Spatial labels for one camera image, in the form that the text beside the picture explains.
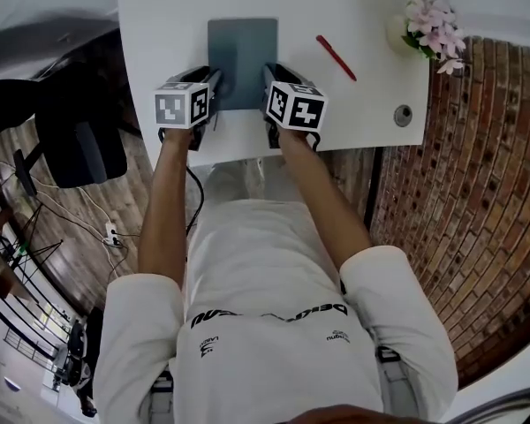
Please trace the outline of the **red pen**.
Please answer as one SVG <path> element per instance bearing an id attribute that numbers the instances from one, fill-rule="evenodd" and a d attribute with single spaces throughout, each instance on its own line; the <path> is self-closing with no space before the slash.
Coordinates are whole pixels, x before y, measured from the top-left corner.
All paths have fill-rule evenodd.
<path id="1" fill-rule="evenodd" d="M 357 77 L 348 66 L 348 64 L 341 58 L 336 51 L 333 49 L 331 44 L 326 40 L 326 38 L 319 34 L 315 37 L 317 42 L 327 51 L 327 53 L 332 57 L 332 59 L 339 65 L 339 67 L 344 71 L 344 73 L 354 82 L 357 81 Z"/>

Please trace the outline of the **white desk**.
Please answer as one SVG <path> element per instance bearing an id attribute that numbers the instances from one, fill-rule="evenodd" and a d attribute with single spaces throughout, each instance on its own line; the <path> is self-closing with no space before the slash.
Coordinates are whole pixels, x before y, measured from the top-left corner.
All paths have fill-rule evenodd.
<path id="1" fill-rule="evenodd" d="M 211 19 L 278 21 L 281 64 L 312 80 L 329 99 L 320 149 L 419 145 L 427 115 L 429 63 L 401 56 L 386 39 L 386 22 L 406 0 L 117 0 L 125 67 L 148 157 L 161 143 L 155 90 L 168 78 L 208 61 Z M 323 35 L 357 77 L 352 81 L 315 37 Z M 397 106 L 412 122 L 399 127 Z"/>

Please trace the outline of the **black tripod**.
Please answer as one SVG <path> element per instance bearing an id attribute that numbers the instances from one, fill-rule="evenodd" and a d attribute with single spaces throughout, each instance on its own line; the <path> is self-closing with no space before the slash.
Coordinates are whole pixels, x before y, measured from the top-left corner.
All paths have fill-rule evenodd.
<path id="1" fill-rule="evenodd" d="M 25 220 L 22 220 L 21 214 L 15 214 L 9 221 L 14 237 L 10 243 L 9 260 L 22 270 L 31 269 L 26 273 L 27 277 L 34 273 L 49 275 L 47 262 L 63 244 L 62 239 L 49 244 L 42 240 L 39 229 L 40 224 L 44 222 L 44 211 L 45 206 L 39 204 Z"/>

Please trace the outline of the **person's chin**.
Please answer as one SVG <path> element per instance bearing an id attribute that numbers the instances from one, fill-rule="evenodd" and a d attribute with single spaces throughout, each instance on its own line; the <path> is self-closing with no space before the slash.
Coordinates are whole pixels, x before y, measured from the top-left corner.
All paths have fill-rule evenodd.
<path id="1" fill-rule="evenodd" d="M 286 424 L 394 424 L 397 421 L 396 417 L 387 413 L 352 405 L 334 405 L 309 410 Z"/>

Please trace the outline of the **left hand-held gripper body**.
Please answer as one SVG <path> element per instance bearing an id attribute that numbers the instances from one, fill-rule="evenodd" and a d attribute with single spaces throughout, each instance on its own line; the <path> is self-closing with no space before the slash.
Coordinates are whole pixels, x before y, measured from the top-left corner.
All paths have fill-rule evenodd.
<path id="1" fill-rule="evenodd" d="M 215 113 L 214 87 L 209 83 L 167 82 L 156 89 L 155 125 L 163 141 L 167 129 L 190 130 L 189 149 L 198 151 L 206 125 Z"/>

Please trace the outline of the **pink flowers in white pot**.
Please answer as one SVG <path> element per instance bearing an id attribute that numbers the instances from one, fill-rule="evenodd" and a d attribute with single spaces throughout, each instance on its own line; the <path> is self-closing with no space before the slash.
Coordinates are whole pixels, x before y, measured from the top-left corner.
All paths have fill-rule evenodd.
<path id="1" fill-rule="evenodd" d="M 464 65 L 465 36 L 456 13 L 443 0 L 407 0 L 403 12 L 387 20 L 385 30 L 395 53 L 418 53 L 435 61 L 439 74 L 452 75 Z"/>

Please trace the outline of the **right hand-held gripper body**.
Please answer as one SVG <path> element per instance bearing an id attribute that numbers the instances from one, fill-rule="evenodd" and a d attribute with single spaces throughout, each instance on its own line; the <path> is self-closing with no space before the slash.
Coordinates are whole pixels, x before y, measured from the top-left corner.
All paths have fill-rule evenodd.
<path id="1" fill-rule="evenodd" d="M 329 99 L 317 87 L 274 80 L 266 91 L 263 110 L 269 147 L 279 149 L 278 128 L 310 134 L 315 151 L 320 143 Z"/>

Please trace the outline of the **person's right forearm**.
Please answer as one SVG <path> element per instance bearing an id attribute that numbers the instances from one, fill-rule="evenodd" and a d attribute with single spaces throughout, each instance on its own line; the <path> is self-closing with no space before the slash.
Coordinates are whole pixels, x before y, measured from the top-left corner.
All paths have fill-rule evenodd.
<path id="1" fill-rule="evenodd" d="M 304 135 L 280 129 L 279 146 L 330 259 L 341 269 L 354 255 L 372 246 L 362 218 Z"/>

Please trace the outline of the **person's white printed shirt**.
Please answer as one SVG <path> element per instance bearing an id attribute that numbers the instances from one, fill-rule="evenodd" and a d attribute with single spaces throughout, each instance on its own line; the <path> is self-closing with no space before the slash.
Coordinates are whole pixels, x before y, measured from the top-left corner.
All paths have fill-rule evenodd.
<path id="1" fill-rule="evenodd" d="M 372 247 L 334 269 L 303 204 L 243 200 L 201 217 L 188 261 L 185 288 L 149 273 L 110 284 L 94 377 L 102 424 L 148 424 L 164 370 L 174 424 L 379 412 L 381 346 L 404 363 L 424 419 L 451 405 L 451 342 L 401 249 Z"/>

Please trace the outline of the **black office chair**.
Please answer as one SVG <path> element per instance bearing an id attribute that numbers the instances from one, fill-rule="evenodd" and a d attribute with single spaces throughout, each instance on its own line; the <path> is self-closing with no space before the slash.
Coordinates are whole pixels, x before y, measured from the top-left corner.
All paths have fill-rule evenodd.
<path id="1" fill-rule="evenodd" d="M 34 119 L 38 142 L 13 153 L 15 173 L 26 193 L 37 190 L 31 169 L 44 157 L 55 185 L 101 184 L 127 171 L 114 103 L 99 78 L 42 81 L 0 79 L 0 133 Z"/>

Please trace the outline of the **person's light trousers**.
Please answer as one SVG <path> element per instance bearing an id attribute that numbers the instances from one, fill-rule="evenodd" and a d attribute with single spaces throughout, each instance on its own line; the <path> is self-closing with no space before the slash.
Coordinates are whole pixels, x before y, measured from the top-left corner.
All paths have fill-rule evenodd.
<path id="1" fill-rule="evenodd" d="M 303 201 L 279 155 L 217 163 L 212 166 L 203 187 L 209 206 L 247 199 Z"/>

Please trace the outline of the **grey notebook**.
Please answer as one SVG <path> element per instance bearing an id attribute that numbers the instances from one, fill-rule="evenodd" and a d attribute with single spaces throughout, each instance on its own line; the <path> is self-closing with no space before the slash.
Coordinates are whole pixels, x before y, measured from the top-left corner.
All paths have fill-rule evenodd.
<path id="1" fill-rule="evenodd" d="M 255 110 L 264 93 L 262 69 L 277 61 L 276 19 L 211 19 L 208 65 L 222 72 L 219 110 Z"/>

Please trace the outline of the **person's left forearm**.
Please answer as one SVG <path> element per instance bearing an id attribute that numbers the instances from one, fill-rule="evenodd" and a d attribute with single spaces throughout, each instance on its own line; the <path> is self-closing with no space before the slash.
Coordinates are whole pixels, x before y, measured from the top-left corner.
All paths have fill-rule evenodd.
<path id="1" fill-rule="evenodd" d="M 186 164 L 192 135 L 168 129 L 152 177 L 138 246 L 138 271 L 182 286 L 186 272 Z"/>

